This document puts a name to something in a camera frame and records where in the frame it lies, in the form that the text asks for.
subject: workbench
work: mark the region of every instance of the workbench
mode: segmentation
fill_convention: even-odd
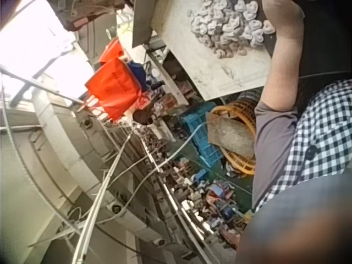
[[[199,43],[190,30],[200,0],[162,0],[155,6],[151,27],[158,33],[196,85],[204,100],[263,86],[270,68],[270,55],[247,49],[247,56],[218,59]]]
[[[183,66],[203,99],[211,100],[263,86],[276,43],[275,35],[265,35],[265,48],[261,51],[247,49],[247,56],[235,54],[234,58],[218,59],[190,30],[191,18],[187,12],[198,11],[201,2],[159,0],[155,4],[151,27]],[[350,37],[334,9],[336,4],[329,0],[296,2],[305,13],[300,77],[312,79],[310,83],[314,84],[323,75],[350,72]],[[257,19],[263,21],[261,1],[258,3]]]

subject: metal rod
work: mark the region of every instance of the metal rod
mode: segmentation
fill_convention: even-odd
[[[11,126],[12,131],[16,130],[22,130],[22,129],[36,129],[36,128],[42,128],[42,125],[15,125]],[[7,131],[6,126],[0,127],[0,131]]]
[[[72,264],[81,264],[84,262],[85,258],[86,258],[86,254],[87,254],[87,250],[88,250],[88,246],[89,246],[89,242],[91,239],[91,235],[93,232],[93,228],[96,222],[96,218],[98,216],[98,212],[101,206],[101,203],[103,201],[103,197],[104,194],[106,192],[107,186],[109,184],[109,181],[111,179],[111,176],[113,175],[116,166],[121,158],[122,152],[128,142],[128,140],[131,138],[132,132],[131,134],[127,137],[126,141],[124,142],[124,144],[122,145],[116,159],[114,160],[113,164],[111,165],[105,180],[103,181],[102,186],[99,189],[98,195],[96,196],[93,206],[91,207],[91,210],[89,212],[87,221],[83,227],[83,231],[82,234],[79,238],[79,241],[77,243],[76,246],[76,250],[75,250],[75,254],[74,257],[72,259]]]
[[[33,78],[24,78],[24,77],[21,77],[13,72],[11,72],[7,67],[5,67],[4,65],[0,65],[0,72],[2,74],[5,74],[5,75],[8,75],[12,78],[15,78],[15,79],[18,79],[20,81],[23,81],[24,83],[26,84],[29,84],[31,86],[34,86],[40,90],[43,90],[43,91],[46,91],[46,92],[49,92],[53,95],[57,95],[57,96],[60,96],[62,98],[65,98],[65,99],[68,99],[68,100],[71,100],[72,102],[75,102],[75,103],[78,103],[80,105],[83,105],[84,104],[84,101],[80,100],[80,99],[77,99],[77,98],[73,98],[73,97],[70,97],[70,96],[66,96],[66,95],[63,95],[61,94],[60,92],[58,91],[55,91],[55,90],[52,90],[51,88],[49,87],[46,87],[45,85],[43,85],[42,83],[40,83],[39,81],[33,79]]]

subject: blue container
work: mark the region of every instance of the blue container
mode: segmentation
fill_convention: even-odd
[[[206,121],[206,113],[210,112],[215,106],[214,102],[205,102],[195,110],[184,113],[181,116],[181,121],[188,127],[190,133],[193,133],[200,124]],[[196,132],[192,140],[202,159],[209,167],[213,166],[223,157],[223,153],[219,147],[209,144],[206,125],[203,125]]]

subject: red bag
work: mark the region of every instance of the red bag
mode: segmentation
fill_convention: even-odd
[[[141,94],[141,86],[128,66],[120,59],[109,60],[85,84],[110,118],[116,120]]]
[[[112,41],[110,41],[103,54],[101,54],[99,61],[105,63],[110,61],[111,59],[119,58],[123,55],[124,51],[122,49],[119,39],[114,38]]]

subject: workshop floor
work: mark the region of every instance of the workshop floor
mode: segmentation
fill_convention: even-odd
[[[181,145],[183,144],[182,141],[176,140],[176,142],[170,142],[169,143],[169,151],[173,153],[176,151]],[[222,179],[222,180],[228,180],[241,188],[252,192],[252,181],[253,177],[246,177],[243,179],[233,179],[228,176],[226,176],[226,172],[222,168],[221,162],[218,161],[215,163],[211,168],[209,168],[205,162],[200,158],[197,150],[194,148],[192,144],[187,144],[181,151],[180,154],[178,155],[179,157],[185,157],[189,159],[190,161],[196,163],[200,168],[204,168],[207,170],[210,174],[211,179]],[[235,195],[236,195],[236,202],[238,203],[239,210],[242,213],[246,213],[250,208],[251,208],[251,199],[252,196],[244,191],[242,191],[239,188],[235,189]]]

